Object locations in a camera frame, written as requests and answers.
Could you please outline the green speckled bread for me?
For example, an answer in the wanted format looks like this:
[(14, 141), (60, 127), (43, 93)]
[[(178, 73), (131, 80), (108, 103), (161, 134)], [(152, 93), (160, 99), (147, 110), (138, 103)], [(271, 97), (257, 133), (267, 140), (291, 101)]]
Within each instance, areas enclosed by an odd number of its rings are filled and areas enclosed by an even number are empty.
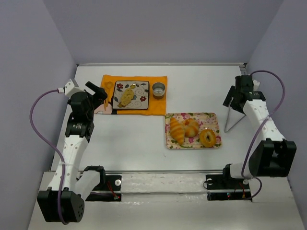
[(130, 88), (126, 89), (121, 96), (118, 106), (120, 108), (127, 106), (132, 101), (133, 97), (134, 97), (134, 91)]

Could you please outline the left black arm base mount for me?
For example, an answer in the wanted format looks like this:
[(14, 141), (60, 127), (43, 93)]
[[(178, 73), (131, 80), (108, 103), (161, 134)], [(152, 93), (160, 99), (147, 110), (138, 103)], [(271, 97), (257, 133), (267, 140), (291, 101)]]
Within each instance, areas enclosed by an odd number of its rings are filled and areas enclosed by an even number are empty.
[(87, 202), (120, 202), (122, 176), (106, 175), (104, 184), (98, 184), (87, 197)]

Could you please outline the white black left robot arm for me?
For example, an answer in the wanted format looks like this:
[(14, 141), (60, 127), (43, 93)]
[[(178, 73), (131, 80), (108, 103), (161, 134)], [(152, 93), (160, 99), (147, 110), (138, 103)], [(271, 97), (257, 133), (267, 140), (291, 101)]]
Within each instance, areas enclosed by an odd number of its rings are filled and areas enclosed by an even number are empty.
[(67, 225), (83, 218), (85, 201), (99, 184), (105, 184), (106, 173), (102, 166), (87, 166), (77, 177), (83, 154), (94, 130), (94, 111), (107, 98), (103, 88), (91, 82), (86, 87), (94, 94), (82, 90), (70, 79), (64, 87), (56, 90), (68, 97), (72, 112), (67, 121), (64, 147), (53, 149), (60, 157), (56, 172), (45, 190), (40, 190), (37, 202), (46, 222), (61, 222)]

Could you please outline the metal tongs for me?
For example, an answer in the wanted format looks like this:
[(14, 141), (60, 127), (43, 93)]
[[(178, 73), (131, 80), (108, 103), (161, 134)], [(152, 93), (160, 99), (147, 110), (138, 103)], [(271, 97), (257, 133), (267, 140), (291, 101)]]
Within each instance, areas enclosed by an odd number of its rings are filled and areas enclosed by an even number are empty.
[(239, 120), (237, 120), (231, 127), (227, 127), (230, 121), (230, 114), (232, 111), (232, 107), (229, 106), (228, 107), (228, 111), (227, 111), (227, 117), (226, 117), (226, 121), (225, 121), (225, 126), (224, 126), (224, 132), (228, 133), (231, 129), (233, 129), (242, 119), (244, 119), (246, 117), (246, 115), (243, 115)]

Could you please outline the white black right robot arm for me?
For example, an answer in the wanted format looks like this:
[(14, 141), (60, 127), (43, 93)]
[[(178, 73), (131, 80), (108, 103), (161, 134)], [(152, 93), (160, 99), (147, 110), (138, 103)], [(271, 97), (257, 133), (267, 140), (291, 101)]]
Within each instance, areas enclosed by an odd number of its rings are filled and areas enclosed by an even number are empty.
[(255, 88), (251, 75), (235, 78), (223, 105), (244, 114), (256, 133), (242, 163), (227, 164), (226, 180), (255, 177), (287, 177), (296, 153), (296, 144), (286, 140), (275, 125), (264, 94)]

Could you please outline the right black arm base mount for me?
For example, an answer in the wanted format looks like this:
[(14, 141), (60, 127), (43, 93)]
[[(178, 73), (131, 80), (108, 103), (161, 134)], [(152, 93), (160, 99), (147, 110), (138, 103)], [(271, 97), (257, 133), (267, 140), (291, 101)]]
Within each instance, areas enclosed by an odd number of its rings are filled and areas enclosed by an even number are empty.
[(231, 201), (251, 199), (249, 184), (243, 179), (225, 179), (222, 174), (208, 174), (203, 182), (208, 201)]

